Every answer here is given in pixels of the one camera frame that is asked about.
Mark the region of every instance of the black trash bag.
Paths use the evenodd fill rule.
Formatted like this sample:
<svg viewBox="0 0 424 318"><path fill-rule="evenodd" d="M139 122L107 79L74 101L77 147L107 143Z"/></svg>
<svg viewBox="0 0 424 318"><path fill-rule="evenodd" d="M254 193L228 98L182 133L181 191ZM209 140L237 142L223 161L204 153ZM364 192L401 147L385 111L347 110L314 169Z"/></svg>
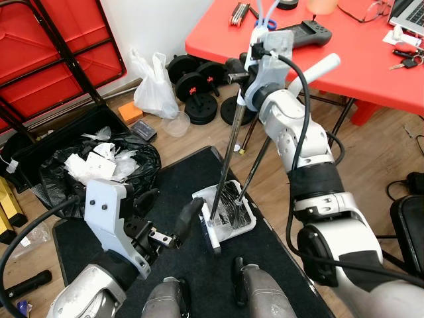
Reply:
<svg viewBox="0 0 424 318"><path fill-rule="evenodd" d="M69 175L65 169L65 161L71 154L78 154L79 157L87 160L88 154L103 142L112 142L116 149L120 148L120 151L124 149L137 150L132 158L140 167L126 180L126 183L134 187L134 199L152 188L162 166L159 153L151 144L127 132L112 134L109 140L91 140L81 137L66 148L55 151L39 168L41 184L48 199L48 208L54 207L74 195L78 195L80 198L79 203L66 207L56 214L57 216L62 218L84 217L85 186Z"/></svg>

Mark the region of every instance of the clear tube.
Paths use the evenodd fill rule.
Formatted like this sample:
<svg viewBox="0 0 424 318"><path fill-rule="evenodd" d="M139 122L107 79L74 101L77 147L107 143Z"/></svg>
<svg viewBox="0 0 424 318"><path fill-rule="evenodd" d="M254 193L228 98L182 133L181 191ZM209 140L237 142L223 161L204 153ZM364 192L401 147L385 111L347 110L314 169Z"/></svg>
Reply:
<svg viewBox="0 0 424 318"><path fill-rule="evenodd" d="M263 13L263 10L262 10L262 1L256 0L256 4L258 5L258 10L259 10L258 27L260 27L264 22L264 13Z"/></svg>
<svg viewBox="0 0 424 318"><path fill-rule="evenodd" d="M279 2L280 2L280 0L275 0L274 3L272 4L272 6L270 7L270 10L268 11L268 14L266 15L266 18L265 18L265 21L264 21L265 27L268 27L268 21L270 20L272 11L274 11L274 9L277 7Z"/></svg>

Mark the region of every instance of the clear plastic cup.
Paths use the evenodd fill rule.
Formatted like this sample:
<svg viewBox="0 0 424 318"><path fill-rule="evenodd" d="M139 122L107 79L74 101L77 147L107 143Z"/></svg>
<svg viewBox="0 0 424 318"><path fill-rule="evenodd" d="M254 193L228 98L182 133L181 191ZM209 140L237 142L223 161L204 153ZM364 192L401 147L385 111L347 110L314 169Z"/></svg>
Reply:
<svg viewBox="0 0 424 318"><path fill-rule="evenodd" d="M179 111L174 119L162 119L162 127L173 137L182 137L190 126L190 117L183 111Z"/></svg>

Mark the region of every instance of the dumbbell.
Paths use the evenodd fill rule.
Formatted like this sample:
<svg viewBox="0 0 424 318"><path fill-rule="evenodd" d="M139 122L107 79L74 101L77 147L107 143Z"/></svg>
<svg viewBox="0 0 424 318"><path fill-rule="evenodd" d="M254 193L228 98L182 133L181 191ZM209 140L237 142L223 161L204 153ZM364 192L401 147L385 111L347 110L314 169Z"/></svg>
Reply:
<svg viewBox="0 0 424 318"><path fill-rule="evenodd" d="M168 75L173 84L183 77L184 74L194 72L199 67L200 62L190 55L174 55L174 59L167 66Z"/></svg>
<svg viewBox="0 0 424 318"><path fill-rule="evenodd" d="M197 72L183 75L175 84L175 93L180 101L185 102L185 113L195 125L210 123L217 114L217 100L205 92L209 84L205 77Z"/></svg>
<svg viewBox="0 0 424 318"><path fill-rule="evenodd" d="M196 71L206 78L213 93L218 97L220 94L217 86L224 84L225 70L223 65L215 62L205 62L202 63Z"/></svg>

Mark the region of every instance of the white tube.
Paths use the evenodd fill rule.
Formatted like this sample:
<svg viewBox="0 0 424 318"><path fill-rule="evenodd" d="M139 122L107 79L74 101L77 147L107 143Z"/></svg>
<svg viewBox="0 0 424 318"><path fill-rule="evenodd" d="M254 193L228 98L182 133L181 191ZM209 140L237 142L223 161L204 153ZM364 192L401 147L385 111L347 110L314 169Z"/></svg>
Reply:
<svg viewBox="0 0 424 318"><path fill-rule="evenodd" d="M262 23L264 22L264 13L263 13L263 10L262 10L262 1L256 0L256 4L258 5L258 10L259 10L258 27L260 27L262 25Z"/></svg>
<svg viewBox="0 0 424 318"><path fill-rule="evenodd" d="M272 6L270 7L270 10L268 11L268 14L266 15L266 18L265 18L265 21L264 21L265 27L268 27L268 21L270 20L272 11L274 11L274 9L277 7L279 2L280 2L280 0L275 0L274 3L272 4Z"/></svg>
<svg viewBox="0 0 424 318"><path fill-rule="evenodd" d="M322 75L334 70L337 66L340 65L340 57L331 53L330 55L324 57L321 61L316 63L315 65L308 68L304 71L304 76L307 83L311 83L315 81L317 78L320 78ZM287 90L297 97L302 90L302 84L300 82L299 77L296 77L289 85Z"/></svg>

